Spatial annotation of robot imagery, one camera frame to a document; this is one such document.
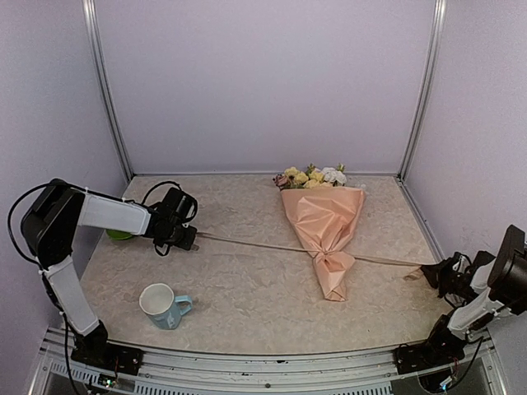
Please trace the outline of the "pink fake rose stem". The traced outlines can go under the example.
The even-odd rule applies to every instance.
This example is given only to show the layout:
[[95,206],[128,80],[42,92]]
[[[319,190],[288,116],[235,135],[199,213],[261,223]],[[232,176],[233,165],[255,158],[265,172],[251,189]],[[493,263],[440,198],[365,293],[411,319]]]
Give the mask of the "pink fake rose stem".
[[284,174],[277,174],[273,178],[273,182],[275,186],[278,187],[280,190],[288,188],[290,185],[290,179]]

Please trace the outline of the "pink beige wrapping paper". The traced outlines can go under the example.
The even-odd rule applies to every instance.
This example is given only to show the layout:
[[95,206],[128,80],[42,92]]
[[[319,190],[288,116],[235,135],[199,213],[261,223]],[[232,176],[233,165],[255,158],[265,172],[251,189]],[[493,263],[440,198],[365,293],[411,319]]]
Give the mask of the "pink beige wrapping paper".
[[286,217],[312,257],[326,300],[347,299],[345,276],[355,258],[344,248],[353,238],[366,200],[360,188],[317,187],[281,191]]

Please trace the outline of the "white fake rose stem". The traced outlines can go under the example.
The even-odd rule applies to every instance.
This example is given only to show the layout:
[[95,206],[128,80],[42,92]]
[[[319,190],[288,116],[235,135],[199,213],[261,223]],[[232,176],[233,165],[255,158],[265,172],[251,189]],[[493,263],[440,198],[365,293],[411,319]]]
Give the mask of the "white fake rose stem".
[[347,183],[347,176],[344,174],[345,165],[339,163],[336,167],[324,167],[321,172],[324,182],[333,186],[344,186]]

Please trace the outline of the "yellow fake flower stem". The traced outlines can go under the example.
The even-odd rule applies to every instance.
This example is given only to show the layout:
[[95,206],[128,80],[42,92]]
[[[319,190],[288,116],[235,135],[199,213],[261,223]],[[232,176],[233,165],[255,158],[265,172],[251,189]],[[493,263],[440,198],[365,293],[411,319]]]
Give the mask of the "yellow fake flower stem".
[[285,169],[281,178],[280,189],[311,189],[318,187],[333,187],[333,182],[326,179],[322,170],[309,165],[306,170],[299,170],[295,166]]

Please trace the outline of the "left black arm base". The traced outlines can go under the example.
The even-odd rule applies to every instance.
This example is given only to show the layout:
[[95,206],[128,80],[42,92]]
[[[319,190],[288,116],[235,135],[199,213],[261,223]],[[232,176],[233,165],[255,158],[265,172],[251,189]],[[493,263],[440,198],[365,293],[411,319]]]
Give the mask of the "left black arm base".
[[75,348],[71,358],[75,362],[108,370],[114,374],[137,376],[142,364],[143,351],[135,347],[107,343],[103,351]]

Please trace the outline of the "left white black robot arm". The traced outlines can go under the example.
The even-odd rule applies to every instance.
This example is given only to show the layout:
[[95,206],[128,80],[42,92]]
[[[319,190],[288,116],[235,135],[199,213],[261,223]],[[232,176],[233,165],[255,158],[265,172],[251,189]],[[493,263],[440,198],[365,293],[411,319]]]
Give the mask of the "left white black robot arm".
[[191,250],[198,233],[191,225],[198,214],[198,201],[174,181],[163,184],[168,188],[166,194],[148,204],[53,179],[34,189],[39,195],[21,219],[30,260],[38,266],[67,323],[75,333],[87,336],[82,350],[99,366],[110,364],[115,348],[93,333],[101,321],[85,297],[74,265],[77,235],[82,228],[124,232],[149,239],[161,257],[172,249]]

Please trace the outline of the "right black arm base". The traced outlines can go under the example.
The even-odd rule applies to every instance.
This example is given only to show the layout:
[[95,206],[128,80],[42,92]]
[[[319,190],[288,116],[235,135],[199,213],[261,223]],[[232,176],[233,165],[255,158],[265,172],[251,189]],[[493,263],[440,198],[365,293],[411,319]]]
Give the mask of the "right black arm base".
[[408,374],[462,360],[466,345],[448,329],[433,330],[425,341],[395,349],[396,369],[398,374]]

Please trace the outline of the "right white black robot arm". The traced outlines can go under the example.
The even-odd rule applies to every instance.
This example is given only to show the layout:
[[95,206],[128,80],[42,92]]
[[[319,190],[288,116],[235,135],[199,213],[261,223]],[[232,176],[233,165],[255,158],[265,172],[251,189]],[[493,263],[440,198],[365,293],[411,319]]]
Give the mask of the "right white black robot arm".
[[440,364],[493,319],[526,311],[525,232],[515,225],[507,227],[496,255],[482,251],[471,260],[455,253],[420,270],[441,298],[456,295],[464,301],[438,319],[422,345],[421,357],[429,365]]

